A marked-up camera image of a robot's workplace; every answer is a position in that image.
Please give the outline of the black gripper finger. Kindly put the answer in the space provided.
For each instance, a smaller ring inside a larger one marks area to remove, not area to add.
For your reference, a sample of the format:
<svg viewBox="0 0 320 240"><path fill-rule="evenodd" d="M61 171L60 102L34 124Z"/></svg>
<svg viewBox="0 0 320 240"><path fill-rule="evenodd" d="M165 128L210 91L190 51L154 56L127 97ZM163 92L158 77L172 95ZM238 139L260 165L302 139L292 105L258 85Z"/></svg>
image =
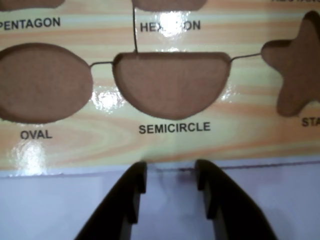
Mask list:
<svg viewBox="0 0 320 240"><path fill-rule="evenodd" d="M147 163L131 165L94 210L77 240L129 240L138 223L140 197L146 193Z"/></svg>
<svg viewBox="0 0 320 240"><path fill-rule="evenodd" d="M258 205L222 169L204 159L198 159L194 167L216 240L277 239Z"/></svg>

